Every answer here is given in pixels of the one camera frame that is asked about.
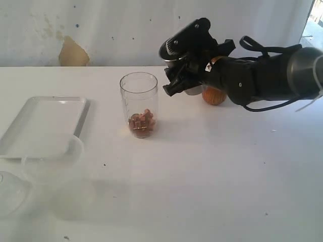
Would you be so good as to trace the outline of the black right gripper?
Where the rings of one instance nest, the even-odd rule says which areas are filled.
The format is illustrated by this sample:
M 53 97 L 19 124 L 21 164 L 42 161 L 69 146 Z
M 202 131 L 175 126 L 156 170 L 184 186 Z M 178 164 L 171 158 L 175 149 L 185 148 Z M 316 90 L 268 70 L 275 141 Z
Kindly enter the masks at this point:
M 166 40 L 169 54 L 187 54 L 186 70 L 192 74 L 192 79 L 200 84 L 198 75 L 211 64 L 211 60 L 218 56 L 229 56 L 236 48 L 231 39 L 219 44 L 209 33 L 210 26 L 209 19 L 196 19 Z

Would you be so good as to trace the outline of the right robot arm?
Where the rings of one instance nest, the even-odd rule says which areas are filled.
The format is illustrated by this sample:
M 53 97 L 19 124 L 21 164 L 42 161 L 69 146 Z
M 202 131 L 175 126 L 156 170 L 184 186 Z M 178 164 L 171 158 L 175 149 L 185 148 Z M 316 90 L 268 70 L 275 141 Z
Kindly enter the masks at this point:
M 257 101 L 277 101 L 278 107 L 322 97 L 322 51 L 301 44 L 265 47 L 249 36 L 239 43 L 258 57 L 233 58 L 234 41 L 218 43 L 209 33 L 210 20 L 196 19 L 166 40 L 159 56 L 166 64 L 169 96 L 208 86 L 224 91 L 245 109 Z

